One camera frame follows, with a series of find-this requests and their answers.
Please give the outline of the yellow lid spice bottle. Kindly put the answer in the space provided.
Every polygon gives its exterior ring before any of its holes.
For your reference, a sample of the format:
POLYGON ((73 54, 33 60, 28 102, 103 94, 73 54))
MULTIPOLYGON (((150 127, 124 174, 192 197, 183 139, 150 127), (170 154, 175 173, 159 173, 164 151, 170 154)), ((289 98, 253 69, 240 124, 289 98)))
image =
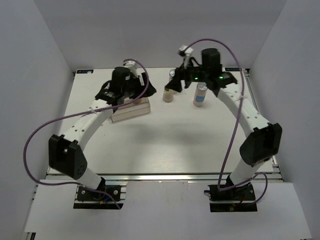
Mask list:
POLYGON ((164 91, 163 91, 162 99, 163 99, 163 101, 165 101, 166 103, 172 102, 173 99, 174 99, 173 90, 165 87, 165 88, 164 88, 164 91))

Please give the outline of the blue corner sticker left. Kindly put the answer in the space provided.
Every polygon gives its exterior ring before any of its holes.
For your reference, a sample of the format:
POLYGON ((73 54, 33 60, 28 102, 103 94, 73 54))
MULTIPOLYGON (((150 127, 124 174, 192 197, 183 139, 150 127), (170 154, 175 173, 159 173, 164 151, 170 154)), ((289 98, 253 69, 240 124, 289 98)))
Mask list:
POLYGON ((93 69, 78 69, 76 74, 92 74, 94 72, 93 69))

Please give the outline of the blue corner sticker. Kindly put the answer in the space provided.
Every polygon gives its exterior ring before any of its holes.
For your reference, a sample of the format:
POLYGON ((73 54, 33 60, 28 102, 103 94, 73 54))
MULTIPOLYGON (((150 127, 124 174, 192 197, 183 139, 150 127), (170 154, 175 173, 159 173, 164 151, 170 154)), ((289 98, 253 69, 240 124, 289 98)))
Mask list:
POLYGON ((76 74, 92 74, 94 72, 93 69, 78 69, 76 74))
POLYGON ((226 72, 241 72, 242 68, 241 67, 225 67, 224 70, 226 72))

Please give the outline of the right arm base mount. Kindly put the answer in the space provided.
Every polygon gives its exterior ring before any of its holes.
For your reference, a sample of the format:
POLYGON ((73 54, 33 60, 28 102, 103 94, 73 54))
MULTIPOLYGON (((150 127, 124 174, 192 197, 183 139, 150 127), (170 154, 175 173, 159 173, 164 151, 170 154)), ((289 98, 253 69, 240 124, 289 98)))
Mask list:
POLYGON ((233 189, 219 191, 217 184, 208 185, 203 191, 209 197, 211 213, 249 213, 257 212, 257 204, 253 185, 246 185, 233 189))

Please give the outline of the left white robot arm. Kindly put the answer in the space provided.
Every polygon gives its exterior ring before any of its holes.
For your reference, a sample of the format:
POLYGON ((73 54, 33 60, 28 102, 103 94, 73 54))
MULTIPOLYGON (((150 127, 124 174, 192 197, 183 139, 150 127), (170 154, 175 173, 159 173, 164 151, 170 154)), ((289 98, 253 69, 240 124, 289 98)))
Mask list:
POLYGON ((72 178, 88 188, 88 193, 99 200, 105 196, 105 180, 88 167, 83 153, 98 128, 119 108, 156 93, 147 72, 137 74, 133 66, 116 67, 111 80, 105 82, 94 97, 89 111, 60 136, 52 135, 48 141, 50 168, 72 178))

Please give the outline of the silver lid blue-label shaker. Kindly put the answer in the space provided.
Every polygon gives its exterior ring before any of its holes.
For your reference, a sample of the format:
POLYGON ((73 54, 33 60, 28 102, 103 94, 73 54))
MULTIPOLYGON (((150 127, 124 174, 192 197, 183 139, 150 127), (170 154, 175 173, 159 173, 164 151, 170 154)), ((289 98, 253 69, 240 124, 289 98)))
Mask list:
POLYGON ((205 82, 198 82, 195 88, 193 104, 196 107, 201 107, 206 97, 208 87, 205 82))

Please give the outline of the aluminium table front rail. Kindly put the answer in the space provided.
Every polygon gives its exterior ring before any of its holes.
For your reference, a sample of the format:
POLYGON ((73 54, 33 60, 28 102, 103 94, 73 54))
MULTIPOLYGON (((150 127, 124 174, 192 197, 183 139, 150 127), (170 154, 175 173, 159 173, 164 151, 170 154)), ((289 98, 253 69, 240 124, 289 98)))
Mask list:
MULTIPOLYGON (((268 180, 283 181, 280 173, 266 173, 268 180)), ((102 175, 107 181, 215 181, 218 174, 152 174, 152 175, 102 175)), ((61 174, 48 174, 46 180, 72 180, 69 176, 61 174)), ((258 175, 255 180, 264 180, 258 175)))

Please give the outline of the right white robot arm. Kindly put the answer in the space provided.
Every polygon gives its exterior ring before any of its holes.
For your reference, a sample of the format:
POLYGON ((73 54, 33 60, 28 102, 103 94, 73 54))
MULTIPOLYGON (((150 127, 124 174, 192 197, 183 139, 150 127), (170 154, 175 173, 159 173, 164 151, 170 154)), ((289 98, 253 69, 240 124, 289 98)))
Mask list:
POLYGON ((229 71, 223 71, 220 52, 216 48, 201 51, 202 63, 192 63, 193 49, 182 45, 178 51, 183 58, 181 66, 170 73, 166 89, 180 93, 191 83, 204 83, 226 105, 241 126, 245 141, 239 148, 240 161, 229 175, 226 195, 236 200, 244 193, 246 185, 257 170, 279 151, 282 127, 264 118, 245 98, 244 83, 238 82, 229 71))

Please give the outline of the clear tiered acrylic rack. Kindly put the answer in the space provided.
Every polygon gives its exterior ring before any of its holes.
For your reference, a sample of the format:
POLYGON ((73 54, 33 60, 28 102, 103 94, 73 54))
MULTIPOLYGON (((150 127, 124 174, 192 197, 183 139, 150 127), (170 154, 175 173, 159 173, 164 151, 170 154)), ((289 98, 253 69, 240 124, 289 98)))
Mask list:
POLYGON ((140 98, 139 104, 128 104, 126 106, 119 107, 115 113, 110 117, 113 123, 135 118, 141 115, 149 114, 151 112, 151 105, 148 97, 140 98))

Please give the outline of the blue corner sticker right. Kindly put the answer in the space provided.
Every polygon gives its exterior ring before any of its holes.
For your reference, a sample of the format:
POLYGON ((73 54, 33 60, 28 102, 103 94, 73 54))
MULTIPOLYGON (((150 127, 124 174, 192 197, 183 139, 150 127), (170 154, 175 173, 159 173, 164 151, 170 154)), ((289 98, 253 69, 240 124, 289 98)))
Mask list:
POLYGON ((224 70, 226 72, 241 72, 242 68, 241 67, 225 67, 224 70))

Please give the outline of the tall silver lid shaker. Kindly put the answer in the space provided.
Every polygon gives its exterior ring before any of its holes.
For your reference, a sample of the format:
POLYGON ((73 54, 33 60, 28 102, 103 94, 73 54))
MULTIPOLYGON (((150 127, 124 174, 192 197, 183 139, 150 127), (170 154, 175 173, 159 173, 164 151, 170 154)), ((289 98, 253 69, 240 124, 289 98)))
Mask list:
POLYGON ((169 82, 169 88, 168 88, 168 89, 171 90, 173 94, 176 94, 177 92, 172 89, 172 84, 171 84, 171 81, 172 81, 172 79, 173 79, 174 76, 175 76, 175 70, 174 70, 174 69, 171 69, 171 70, 169 71, 169 80, 168 80, 168 82, 169 82))

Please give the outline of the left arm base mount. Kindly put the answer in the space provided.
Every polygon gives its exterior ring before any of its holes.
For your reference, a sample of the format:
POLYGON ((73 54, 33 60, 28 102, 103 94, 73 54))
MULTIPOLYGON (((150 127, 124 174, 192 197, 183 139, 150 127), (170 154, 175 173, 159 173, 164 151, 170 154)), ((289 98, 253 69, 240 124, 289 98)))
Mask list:
POLYGON ((126 199, 124 183, 104 183, 94 191, 85 186, 78 186, 73 208, 79 210, 121 210, 126 199))

